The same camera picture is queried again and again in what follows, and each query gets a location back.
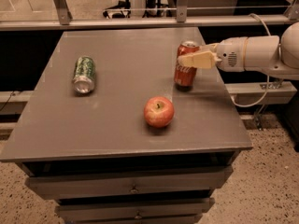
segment drawer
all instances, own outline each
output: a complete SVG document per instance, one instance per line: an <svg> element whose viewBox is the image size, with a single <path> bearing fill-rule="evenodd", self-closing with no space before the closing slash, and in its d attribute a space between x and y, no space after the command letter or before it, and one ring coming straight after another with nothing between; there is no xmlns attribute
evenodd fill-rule
<svg viewBox="0 0 299 224"><path fill-rule="evenodd" d="M193 224L202 216L143 218L140 220L77 221L76 224Z"/></svg>
<svg viewBox="0 0 299 224"><path fill-rule="evenodd" d="M108 199L98 203L76 203L60 205L56 213L65 221L83 220L143 220L151 217L196 216L207 212L213 205L212 198L186 197L180 195L177 199L166 199L159 195L154 200L110 202Z"/></svg>
<svg viewBox="0 0 299 224"><path fill-rule="evenodd" d="M28 188L43 199L135 195L168 191L218 189L233 169L205 167L176 170L29 177Z"/></svg>

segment cord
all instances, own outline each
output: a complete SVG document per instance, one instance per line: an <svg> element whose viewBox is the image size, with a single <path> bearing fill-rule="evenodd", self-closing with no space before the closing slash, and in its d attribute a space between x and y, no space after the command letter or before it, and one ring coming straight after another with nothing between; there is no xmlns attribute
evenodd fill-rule
<svg viewBox="0 0 299 224"><path fill-rule="evenodd" d="M262 18L261 18L260 16L254 14L254 13L250 13L249 15L250 15L252 18L256 19L257 21L260 21L260 22L262 23L263 27L265 28L267 34L268 34L268 35L271 35L271 34L270 34L270 31L269 31L269 29L268 29L268 27L267 27L267 25L264 23L264 21L262 20ZM267 95L267 93L268 93L268 88L269 88L269 82L270 82L270 76L267 75L267 81L266 81L266 86L265 86L265 90L264 90L263 96L262 96L258 101L254 102L254 103L252 103L252 104L249 104L249 105L240 105L240 104L237 104L237 103L235 102L235 97L233 97L233 99L232 99L233 104L234 104L235 106L242 107L242 108L247 108L247 107L252 107L252 106L257 105L257 104L260 103L260 102L264 99L264 97Z"/></svg>
<svg viewBox="0 0 299 224"><path fill-rule="evenodd" d="M7 106L9 100L10 100L11 97L14 96L14 95L15 95L15 91L13 91L13 92L9 95L7 101L6 101L6 102L2 105L2 107L0 108L0 112Z"/></svg>

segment red apple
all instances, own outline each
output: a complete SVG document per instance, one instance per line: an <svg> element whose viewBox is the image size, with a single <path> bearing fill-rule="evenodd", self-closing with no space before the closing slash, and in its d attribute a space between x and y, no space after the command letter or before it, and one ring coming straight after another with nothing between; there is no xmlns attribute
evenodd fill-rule
<svg viewBox="0 0 299 224"><path fill-rule="evenodd" d="M170 100L163 96L156 96L147 101L143 114L150 126L163 128L171 122L175 109Z"/></svg>

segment green soda can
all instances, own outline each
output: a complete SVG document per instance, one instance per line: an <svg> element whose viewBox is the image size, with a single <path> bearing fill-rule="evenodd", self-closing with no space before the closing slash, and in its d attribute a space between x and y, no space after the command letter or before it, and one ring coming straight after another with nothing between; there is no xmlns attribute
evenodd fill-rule
<svg viewBox="0 0 299 224"><path fill-rule="evenodd" d="M95 64L92 58L81 56L77 59L73 85L79 93L88 93L94 90Z"/></svg>

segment speckled floor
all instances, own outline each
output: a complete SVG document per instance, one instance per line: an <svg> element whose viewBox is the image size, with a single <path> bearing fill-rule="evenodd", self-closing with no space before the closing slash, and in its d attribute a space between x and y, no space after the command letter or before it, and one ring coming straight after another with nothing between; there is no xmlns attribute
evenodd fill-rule
<svg viewBox="0 0 299 224"><path fill-rule="evenodd" d="M254 149L237 157L233 174L215 190L216 203L198 224L299 223L299 153L288 130L273 114L263 117L262 132L245 123ZM0 151L5 144L0 141ZM15 164L0 163L0 174L1 224L64 223L54 213L55 202L24 186L26 175Z"/></svg>

